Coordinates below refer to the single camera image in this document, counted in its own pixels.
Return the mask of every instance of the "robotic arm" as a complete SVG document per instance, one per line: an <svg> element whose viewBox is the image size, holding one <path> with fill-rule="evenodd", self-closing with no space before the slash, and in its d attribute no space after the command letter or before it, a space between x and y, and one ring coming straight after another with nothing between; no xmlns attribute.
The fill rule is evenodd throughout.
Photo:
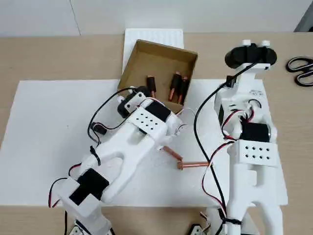
<svg viewBox="0 0 313 235"><path fill-rule="evenodd" d="M78 179L68 177L58 192L65 210L87 234L109 232L112 226L102 215L101 204L110 202L131 180L147 153L161 149L182 124L161 102L139 90L122 100L119 112L130 116L107 142L91 151L81 164ZM117 178L109 183L100 174L100 165L112 158L121 158L123 164Z"/></svg>
<svg viewBox="0 0 313 235"><path fill-rule="evenodd" d="M255 229L244 231L244 223L253 223L246 213L250 204L261 208L266 235L283 234L276 190L279 170L277 129L271 120L265 95L254 80L258 72L269 69L276 62L276 53L269 48L268 41L258 47L244 40L244 45L227 54L225 61L229 67L241 71L255 62L254 58L260 53L263 53L262 63L242 73L215 97L214 109L222 133L225 139L235 141L227 150L230 157L227 218L241 221L224 221L226 226L221 235L258 234ZM207 213L214 217L211 234L216 234L223 221L216 209L208 208Z"/></svg>

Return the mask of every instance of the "white foam board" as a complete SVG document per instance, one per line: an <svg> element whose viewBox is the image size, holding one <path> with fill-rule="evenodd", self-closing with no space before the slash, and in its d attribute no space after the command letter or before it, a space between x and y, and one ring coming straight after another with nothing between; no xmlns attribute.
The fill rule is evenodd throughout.
<svg viewBox="0 0 313 235"><path fill-rule="evenodd" d="M186 107L194 110L222 80L193 80ZM264 93L261 80L256 84ZM114 91L118 80L21 81L18 85L10 118L0 150L0 205L47 205L51 183L67 176L69 167L89 154L93 142L87 136L87 125L102 102ZM122 119L113 100L97 120L113 126ZM182 119L192 124L186 111ZM199 117L199 137L211 153L223 142L213 100ZM196 144L192 126L170 144L185 161L204 161ZM111 205L120 206L207 206L212 203L201 190L205 168L180 171L176 160L162 151L152 151ZM214 167L228 200L228 164L226 149L215 157ZM103 174L112 180L118 174L119 161L103 166ZM286 186L280 169L277 193L281 204L287 203ZM218 196L212 174L205 185Z"/></svg>
<svg viewBox="0 0 313 235"><path fill-rule="evenodd" d="M122 71L124 71L128 59L138 39L184 49L184 35L182 29L127 28L125 30L124 38Z"/></svg>

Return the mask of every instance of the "scissors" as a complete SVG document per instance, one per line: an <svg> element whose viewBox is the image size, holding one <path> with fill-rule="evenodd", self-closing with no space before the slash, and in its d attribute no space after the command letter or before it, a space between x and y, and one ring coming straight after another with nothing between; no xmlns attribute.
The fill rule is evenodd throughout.
<svg viewBox="0 0 313 235"><path fill-rule="evenodd" d="M306 62L306 64L298 66L298 67L293 67L292 63L294 62ZM313 86L313 81L312 82L301 81L302 78L313 75L313 59L309 57L304 57L304 56L294 57L291 60L289 60L288 63L286 64L286 70L288 72L302 71L303 73L299 74L298 76L294 78L295 83L301 87Z"/></svg>

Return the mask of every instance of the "open cardboard box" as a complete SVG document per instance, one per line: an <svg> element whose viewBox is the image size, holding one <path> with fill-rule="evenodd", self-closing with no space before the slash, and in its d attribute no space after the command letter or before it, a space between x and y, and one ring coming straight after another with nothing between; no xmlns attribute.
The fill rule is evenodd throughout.
<svg viewBox="0 0 313 235"><path fill-rule="evenodd" d="M146 78L151 75L155 77L156 98L174 113L178 112L182 105L177 104L177 94L172 102L168 101L173 74L179 71L183 77L191 79L197 58L196 52L137 40L118 89L146 86Z"/></svg>

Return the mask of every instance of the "beige table surface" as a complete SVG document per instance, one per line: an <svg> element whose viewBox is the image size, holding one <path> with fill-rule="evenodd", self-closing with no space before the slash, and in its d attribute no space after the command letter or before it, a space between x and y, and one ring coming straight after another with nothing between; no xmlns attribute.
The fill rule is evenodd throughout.
<svg viewBox="0 0 313 235"><path fill-rule="evenodd" d="M283 207L284 229L287 235L312 235L313 88L295 85L294 74L285 71L285 63L295 56L313 56L313 34L185 34L185 48L199 53L194 78L223 78L234 74L225 65L224 56L242 39L255 42L268 39L277 52L277 63L262 77L278 128L288 189L289 205ZM121 35L0 38L0 141L20 80L119 78L122 54ZM117 235L184 235L190 224L201 221L199 210L203 209L113 207L105 208L104 213L112 221ZM2 206L0 235L61 235L63 219L62 209ZM256 221L259 224L260 218L256 217Z"/></svg>

